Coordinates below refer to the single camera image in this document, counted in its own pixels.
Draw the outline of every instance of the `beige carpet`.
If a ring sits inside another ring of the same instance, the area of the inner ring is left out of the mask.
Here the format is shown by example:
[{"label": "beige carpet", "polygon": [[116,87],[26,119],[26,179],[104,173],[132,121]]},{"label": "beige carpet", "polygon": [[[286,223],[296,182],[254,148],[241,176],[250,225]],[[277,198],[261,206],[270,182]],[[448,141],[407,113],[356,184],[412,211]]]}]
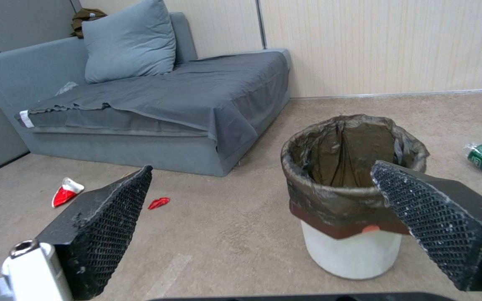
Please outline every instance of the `beige carpet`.
[{"label": "beige carpet", "polygon": [[[310,124],[358,113],[392,118],[427,145],[428,174],[482,194],[482,173],[461,153],[470,141],[482,143],[482,93],[293,100],[228,176],[153,172],[145,205],[160,196],[172,201],[142,211],[125,257],[96,300],[380,291],[482,300],[482,293],[457,291],[411,237],[394,267],[373,280],[332,276],[306,252],[300,222],[287,207],[280,149]],[[64,209],[50,207],[63,177],[92,190],[133,170],[38,155],[0,169],[0,265],[13,244],[35,237]]]}]

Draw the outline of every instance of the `red object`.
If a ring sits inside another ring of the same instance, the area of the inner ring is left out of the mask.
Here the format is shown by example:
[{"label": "red object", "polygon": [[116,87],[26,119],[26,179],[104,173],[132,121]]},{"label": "red object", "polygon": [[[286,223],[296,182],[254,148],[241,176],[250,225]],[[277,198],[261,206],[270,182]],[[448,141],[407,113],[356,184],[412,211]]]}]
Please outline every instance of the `red object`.
[{"label": "red object", "polygon": [[161,207],[164,204],[167,204],[168,202],[170,202],[170,198],[159,198],[159,199],[151,202],[150,206],[148,206],[148,210],[152,210],[152,209],[155,209],[157,207]]},{"label": "red object", "polygon": [[362,229],[362,233],[371,232],[371,231],[379,231],[379,230],[380,230],[379,226],[369,225],[367,227],[364,227],[364,229]]},{"label": "red object", "polygon": [[61,187],[59,187],[59,190],[57,190],[57,193],[55,193],[55,196],[53,196],[51,200],[51,207],[59,207],[68,202],[82,192],[84,188],[80,183],[75,183],[70,178],[64,178]]}]

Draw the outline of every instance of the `white tag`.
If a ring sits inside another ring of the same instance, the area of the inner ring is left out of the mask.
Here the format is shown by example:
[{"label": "white tag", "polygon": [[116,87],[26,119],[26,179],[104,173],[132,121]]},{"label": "white tag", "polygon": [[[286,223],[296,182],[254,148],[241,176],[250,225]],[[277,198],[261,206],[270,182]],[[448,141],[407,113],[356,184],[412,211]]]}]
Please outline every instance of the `white tag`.
[{"label": "white tag", "polygon": [[20,118],[21,118],[21,121],[23,121],[23,124],[25,124],[25,127],[27,127],[27,128],[34,128],[35,127],[33,125],[33,122],[29,119],[28,110],[21,111],[20,112]]}]

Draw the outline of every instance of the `trash can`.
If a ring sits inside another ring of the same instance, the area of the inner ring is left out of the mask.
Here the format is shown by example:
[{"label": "trash can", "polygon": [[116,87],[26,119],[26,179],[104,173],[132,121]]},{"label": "trash can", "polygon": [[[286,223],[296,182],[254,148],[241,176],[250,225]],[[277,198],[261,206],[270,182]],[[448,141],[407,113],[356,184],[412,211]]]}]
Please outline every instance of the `trash can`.
[{"label": "trash can", "polygon": [[338,116],[291,137],[281,153],[289,207],[314,261],[350,279],[390,269],[408,229],[373,187],[371,167],[385,160],[424,173],[427,156],[423,143],[384,117]]}]

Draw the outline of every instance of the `textured gripper pad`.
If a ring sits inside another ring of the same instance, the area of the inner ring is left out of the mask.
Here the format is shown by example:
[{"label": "textured gripper pad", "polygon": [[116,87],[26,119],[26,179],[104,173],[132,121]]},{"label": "textured gripper pad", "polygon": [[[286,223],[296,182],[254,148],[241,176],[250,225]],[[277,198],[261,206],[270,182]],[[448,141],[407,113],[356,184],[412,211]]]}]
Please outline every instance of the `textured gripper pad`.
[{"label": "textured gripper pad", "polygon": [[482,290],[482,196],[462,183],[377,161],[373,183],[459,290]]},{"label": "textured gripper pad", "polygon": [[102,293],[126,252],[151,182],[151,166],[82,193],[38,235],[55,246],[76,300]]}]

